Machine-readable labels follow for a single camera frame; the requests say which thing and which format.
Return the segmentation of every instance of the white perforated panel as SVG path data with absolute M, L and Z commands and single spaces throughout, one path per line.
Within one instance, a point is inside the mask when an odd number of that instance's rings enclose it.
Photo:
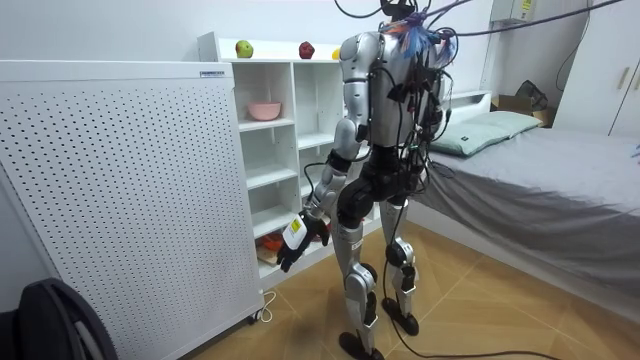
M 0 83 L 4 169 L 121 359 L 193 348 L 261 301 L 226 80 Z

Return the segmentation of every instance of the gray bed sheet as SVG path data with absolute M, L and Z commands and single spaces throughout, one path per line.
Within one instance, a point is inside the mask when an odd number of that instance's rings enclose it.
M 640 297 L 638 144 L 534 129 L 468 159 L 432 153 L 455 177 L 433 174 L 417 200 L 503 246 Z

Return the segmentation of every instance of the yellow label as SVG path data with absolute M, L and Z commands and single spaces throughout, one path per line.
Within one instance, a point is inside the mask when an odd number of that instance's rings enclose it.
M 297 233 L 298 230 L 300 229 L 300 223 L 298 222 L 298 219 L 294 219 L 293 222 L 291 223 L 291 229 L 293 230 L 293 233 Z

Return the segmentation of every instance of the pink bowl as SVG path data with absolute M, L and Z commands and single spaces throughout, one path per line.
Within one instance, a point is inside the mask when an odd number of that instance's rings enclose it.
M 282 103 L 249 103 L 249 114 L 259 121 L 275 120 L 280 115 Z

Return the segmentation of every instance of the red apple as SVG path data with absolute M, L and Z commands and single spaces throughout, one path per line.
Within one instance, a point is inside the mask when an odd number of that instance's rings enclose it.
M 308 41 L 305 41 L 300 44 L 298 51 L 300 52 L 301 59 L 311 59 L 313 53 L 316 52 L 316 49 L 314 49 Z

